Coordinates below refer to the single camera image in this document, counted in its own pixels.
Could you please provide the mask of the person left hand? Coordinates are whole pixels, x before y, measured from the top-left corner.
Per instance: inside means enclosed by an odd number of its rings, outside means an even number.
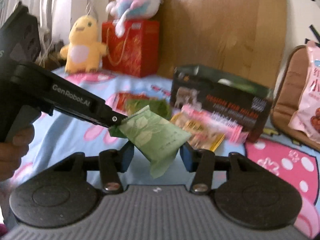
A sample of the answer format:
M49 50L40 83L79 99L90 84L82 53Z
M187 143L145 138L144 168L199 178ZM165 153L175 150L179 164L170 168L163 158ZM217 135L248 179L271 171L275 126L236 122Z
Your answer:
M11 178L20 167L22 157L29 151L29 145L34 139L35 130L33 125L20 130L12 142L1 143L0 151L0 176L1 181Z

